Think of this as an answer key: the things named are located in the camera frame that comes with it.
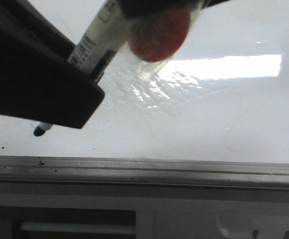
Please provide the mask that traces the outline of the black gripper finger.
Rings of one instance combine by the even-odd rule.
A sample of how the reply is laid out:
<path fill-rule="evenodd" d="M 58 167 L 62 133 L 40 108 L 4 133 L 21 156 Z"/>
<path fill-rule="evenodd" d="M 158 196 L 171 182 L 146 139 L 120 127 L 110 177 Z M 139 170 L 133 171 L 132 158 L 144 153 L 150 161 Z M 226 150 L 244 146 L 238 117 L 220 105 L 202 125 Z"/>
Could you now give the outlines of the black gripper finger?
<path fill-rule="evenodd" d="M 105 94 L 74 47 L 29 1 L 0 0 L 0 115 L 82 128 Z"/>
<path fill-rule="evenodd" d="M 126 18 L 136 18 L 164 11 L 173 7 L 188 6 L 190 9 L 204 9 L 226 0 L 119 0 L 118 3 Z"/>

